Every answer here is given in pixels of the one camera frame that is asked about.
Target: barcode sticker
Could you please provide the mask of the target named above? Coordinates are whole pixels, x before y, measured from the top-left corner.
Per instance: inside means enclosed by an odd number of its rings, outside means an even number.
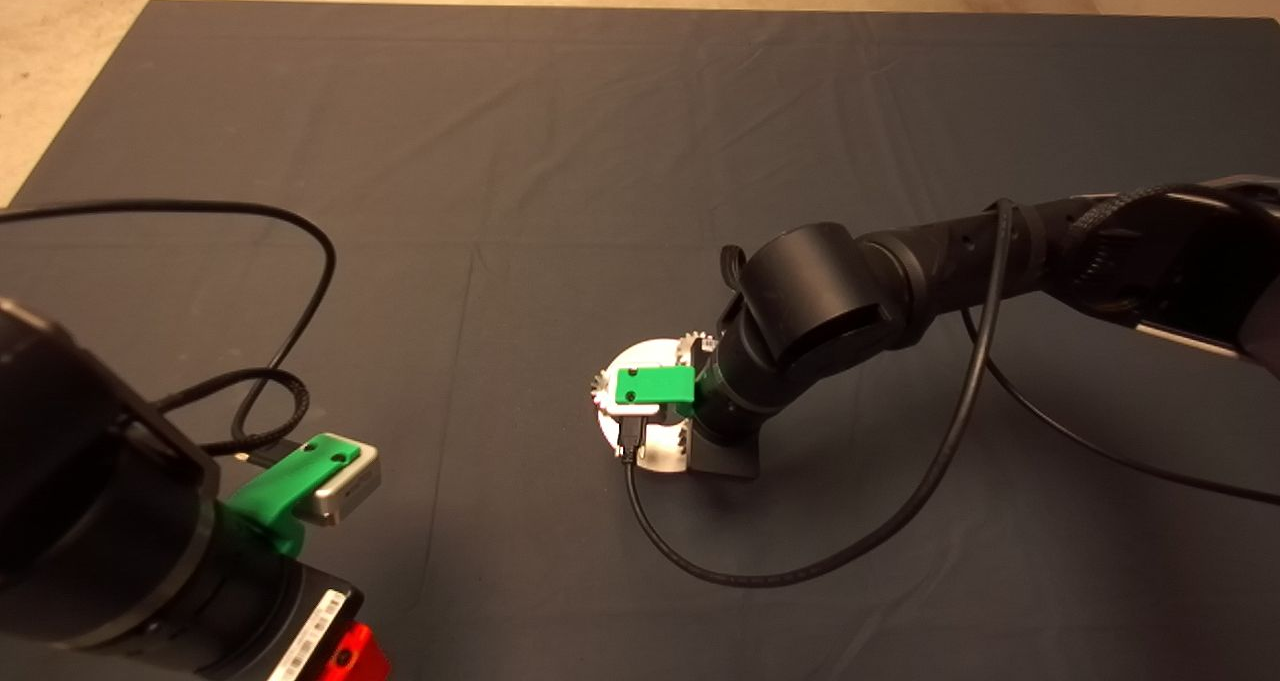
[[[284,652],[280,663],[276,664],[275,671],[271,672],[271,676],[266,681],[294,681],[298,673],[302,673],[302,667],[307,664],[307,659],[311,658],[311,652],[324,639],[324,635],[329,631],[329,626],[333,626],[333,620],[337,618],[344,603],[347,603],[347,595],[342,591],[333,589],[325,591],[320,603],[316,604],[311,616],[307,617],[307,622],[302,625],[302,630],[298,631],[297,636],[293,636],[289,650]]]

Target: dark gray tablecloth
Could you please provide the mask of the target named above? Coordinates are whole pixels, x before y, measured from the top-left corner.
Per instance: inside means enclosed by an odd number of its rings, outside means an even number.
[[[1106,466],[993,385],[899,538],[754,593],[649,548],[586,396],[618,349],[713,325],[719,244],[1234,172],[1280,174],[1274,20],[152,3],[17,202],[242,198],[334,236],[289,367],[303,431],[378,445],[385,481],[303,558],[367,591],[397,678],[1261,680],[1280,512]],[[5,229],[0,261],[0,293],[159,396],[265,361],[317,253],[133,218]],[[947,317],[824,381],[759,481],[645,476],[652,516],[717,568],[828,553],[915,484],[968,351]],[[996,353],[1101,443],[1280,489],[1257,367],[1047,298],[1007,303]],[[234,403],[178,419],[215,440]],[[0,652],[5,678],[169,677]]]

